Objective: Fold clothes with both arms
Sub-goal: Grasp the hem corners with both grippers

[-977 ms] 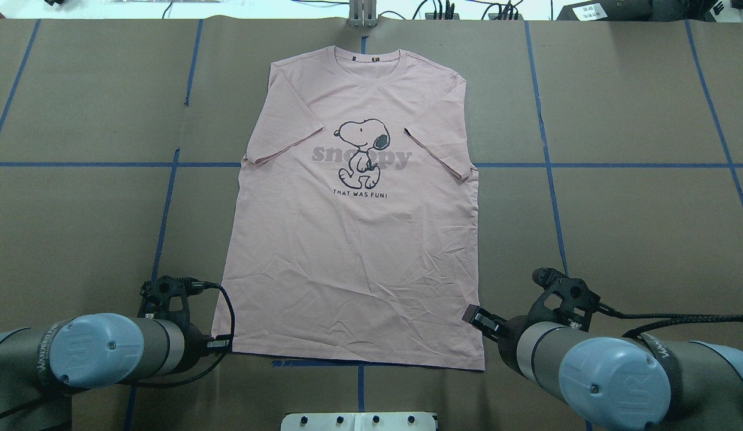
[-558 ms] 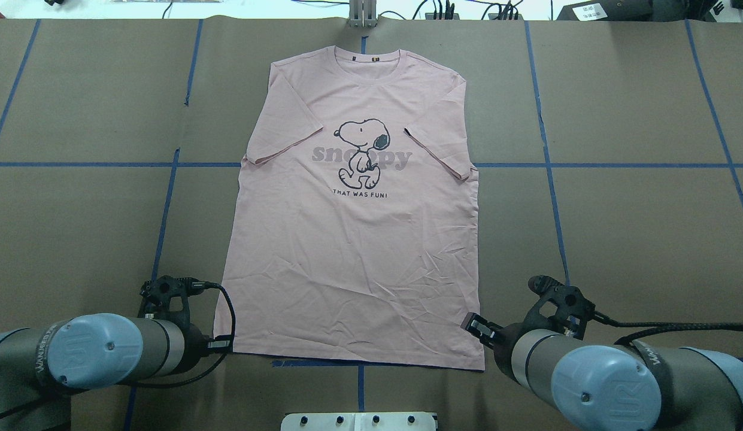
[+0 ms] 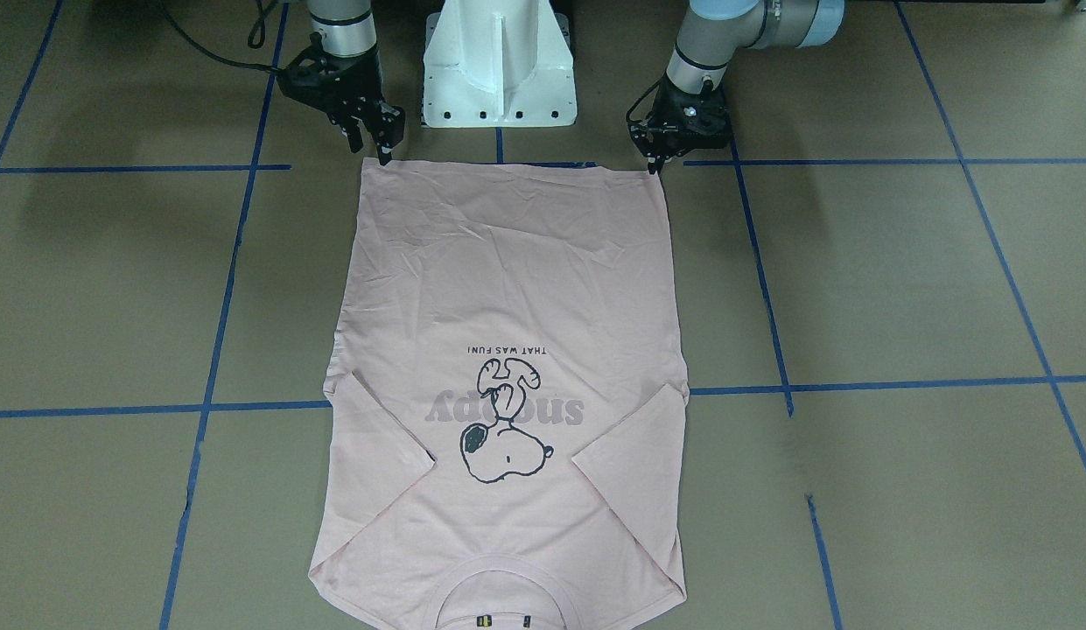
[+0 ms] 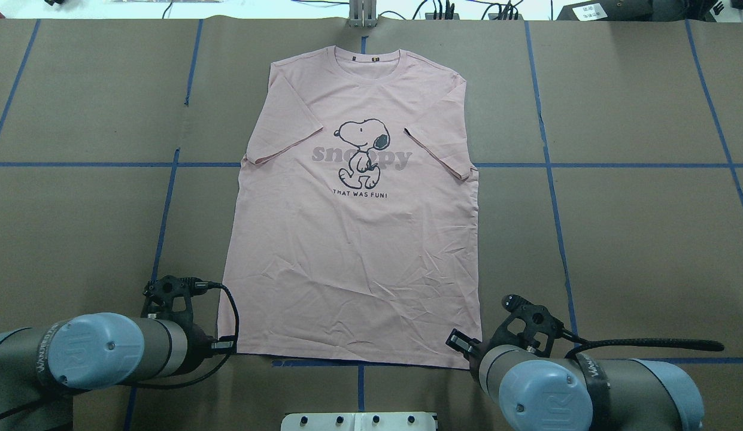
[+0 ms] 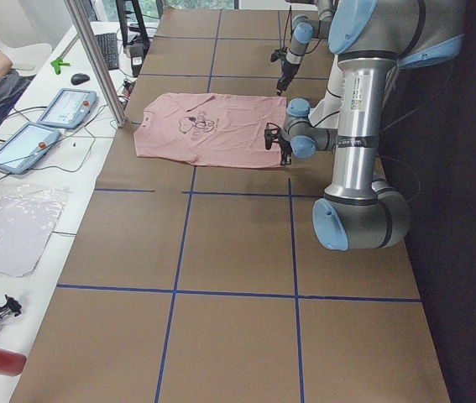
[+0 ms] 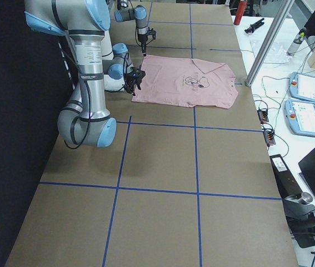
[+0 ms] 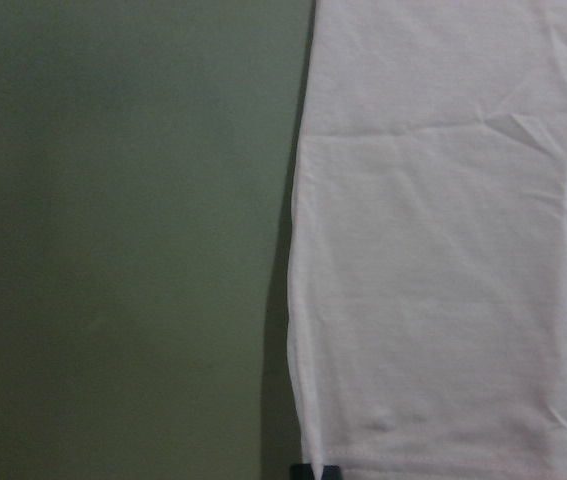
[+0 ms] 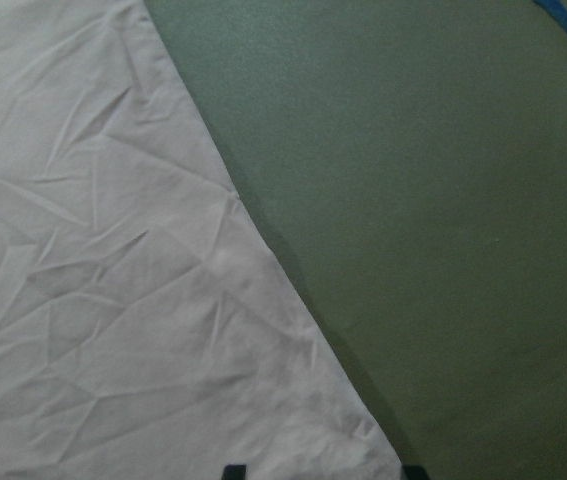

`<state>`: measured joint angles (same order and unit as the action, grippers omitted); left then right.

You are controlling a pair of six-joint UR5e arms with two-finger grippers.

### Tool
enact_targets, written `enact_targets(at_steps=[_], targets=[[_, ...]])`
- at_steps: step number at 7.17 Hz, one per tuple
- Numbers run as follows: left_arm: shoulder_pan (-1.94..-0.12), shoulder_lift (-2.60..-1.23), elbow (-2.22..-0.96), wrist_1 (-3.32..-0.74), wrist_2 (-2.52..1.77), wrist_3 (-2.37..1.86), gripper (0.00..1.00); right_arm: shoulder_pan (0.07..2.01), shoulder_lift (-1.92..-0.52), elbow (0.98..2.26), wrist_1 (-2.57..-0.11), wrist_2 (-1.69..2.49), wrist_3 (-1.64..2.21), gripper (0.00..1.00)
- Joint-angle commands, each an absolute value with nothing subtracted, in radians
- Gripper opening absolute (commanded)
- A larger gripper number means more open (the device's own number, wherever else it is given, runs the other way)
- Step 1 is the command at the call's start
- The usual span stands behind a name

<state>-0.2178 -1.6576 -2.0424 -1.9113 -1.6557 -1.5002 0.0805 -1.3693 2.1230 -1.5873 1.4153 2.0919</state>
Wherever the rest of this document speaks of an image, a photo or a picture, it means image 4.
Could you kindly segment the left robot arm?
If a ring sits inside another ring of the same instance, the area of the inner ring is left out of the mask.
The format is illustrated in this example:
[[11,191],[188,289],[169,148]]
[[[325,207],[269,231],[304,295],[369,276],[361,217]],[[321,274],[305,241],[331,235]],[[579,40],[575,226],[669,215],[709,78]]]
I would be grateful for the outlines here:
[[229,358],[238,335],[215,338],[185,317],[84,314],[49,327],[0,333],[0,430],[73,430],[76,395],[153,384],[185,375],[216,355]]

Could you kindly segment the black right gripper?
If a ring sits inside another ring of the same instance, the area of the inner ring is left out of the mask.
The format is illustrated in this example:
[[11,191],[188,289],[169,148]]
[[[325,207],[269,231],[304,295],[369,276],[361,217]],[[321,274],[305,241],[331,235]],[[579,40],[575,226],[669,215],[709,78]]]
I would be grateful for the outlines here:
[[488,354],[489,350],[502,345],[520,347],[526,350],[528,347],[539,348],[541,342],[535,338],[528,338],[524,334],[526,321],[520,317],[508,317],[497,328],[491,338],[478,340],[470,338],[461,330],[453,328],[446,338],[445,344],[469,360],[469,371],[471,375],[478,375],[479,365]]

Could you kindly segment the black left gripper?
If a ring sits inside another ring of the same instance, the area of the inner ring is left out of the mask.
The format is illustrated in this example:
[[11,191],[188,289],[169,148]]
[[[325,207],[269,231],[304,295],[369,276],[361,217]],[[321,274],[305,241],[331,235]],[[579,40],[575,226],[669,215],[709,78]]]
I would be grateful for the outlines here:
[[187,331],[187,352],[183,360],[183,374],[195,371],[204,362],[215,354],[234,354],[236,352],[235,339],[220,339],[207,335],[197,324],[192,324]]

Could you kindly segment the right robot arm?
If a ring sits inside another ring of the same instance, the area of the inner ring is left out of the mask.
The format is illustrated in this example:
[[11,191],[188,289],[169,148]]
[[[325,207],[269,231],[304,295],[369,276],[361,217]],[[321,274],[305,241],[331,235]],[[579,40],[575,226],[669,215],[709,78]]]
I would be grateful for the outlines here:
[[679,366],[642,359],[538,357],[452,330],[446,344],[514,430],[702,430],[705,406]]

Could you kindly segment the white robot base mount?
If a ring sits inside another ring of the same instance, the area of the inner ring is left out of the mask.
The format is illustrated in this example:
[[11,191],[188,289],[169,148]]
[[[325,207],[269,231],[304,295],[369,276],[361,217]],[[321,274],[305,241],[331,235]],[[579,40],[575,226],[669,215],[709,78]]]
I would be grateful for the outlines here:
[[287,414],[281,430],[440,430],[437,414],[423,411]]

